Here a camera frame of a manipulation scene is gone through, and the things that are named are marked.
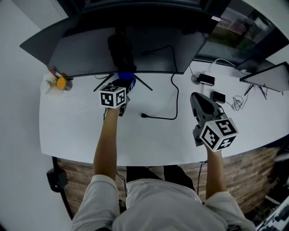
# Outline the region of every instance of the phone on desk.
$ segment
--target phone on desk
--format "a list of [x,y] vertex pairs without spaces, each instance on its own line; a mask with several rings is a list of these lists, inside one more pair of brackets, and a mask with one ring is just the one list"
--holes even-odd
[[219,93],[219,92],[212,91],[210,98],[216,103],[225,103],[226,102],[226,96],[224,94]]

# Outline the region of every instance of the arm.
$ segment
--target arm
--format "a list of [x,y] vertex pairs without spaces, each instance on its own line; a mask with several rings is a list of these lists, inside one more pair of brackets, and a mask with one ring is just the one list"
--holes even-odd
[[108,109],[93,160],[93,174],[113,180],[117,171],[117,118],[119,109]]
[[206,199],[217,192],[227,191],[227,185],[224,175],[224,165],[222,153],[212,152],[206,147],[208,153],[208,171],[206,184]]
[[72,231],[94,231],[107,227],[119,216],[117,168],[117,118],[119,109],[108,109],[93,161],[94,176],[88,185]]
[[205,206],[226,221],[227,230],[256,230],[254,224],[244,217],[234,197],[227,192],[222,153],[212,152],[208,147],[206,149],[208,171]]

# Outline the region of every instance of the white wall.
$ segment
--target white wall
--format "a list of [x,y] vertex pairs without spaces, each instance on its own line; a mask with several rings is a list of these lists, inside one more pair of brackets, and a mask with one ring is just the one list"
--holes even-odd
[[[243,0],[266,16],[289,39],[288,0]],[[289,63],[289,45],[276,52],[267,60],[273,64]]]
[[56,0],[12,0],[38,28],[44,29],[67,17]]
[[39,86],[46,67],[24,52],[21,42],[39,31],[10,0],[0,0],[0,223],[7,231],[70,229],[60,194],[41,154]]

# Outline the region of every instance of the blue object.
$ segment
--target blue object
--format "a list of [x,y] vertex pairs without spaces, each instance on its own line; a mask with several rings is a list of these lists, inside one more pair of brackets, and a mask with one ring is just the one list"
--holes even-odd
[[117,75],[120,79],[122,79],[124,81],[128,81],[130,79],[133,79],[134,80],[134,86],[135,86],[136,79],[135,79],[135,75],[133,73],[131,73],[131,72],[119,72],[119,73],[117,73]]

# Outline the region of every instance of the computer monitor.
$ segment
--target computer monitor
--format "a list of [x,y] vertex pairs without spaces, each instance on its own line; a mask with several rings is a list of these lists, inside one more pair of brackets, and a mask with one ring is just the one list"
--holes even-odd
[[263,71],[240,78],[240,82],[254,84],[278,92],[289,90],[289,64],[284,62]]
[[183,74],[218,22],[209,13],[164,5],[125,5],[83,13],[20,45],[67,77]]

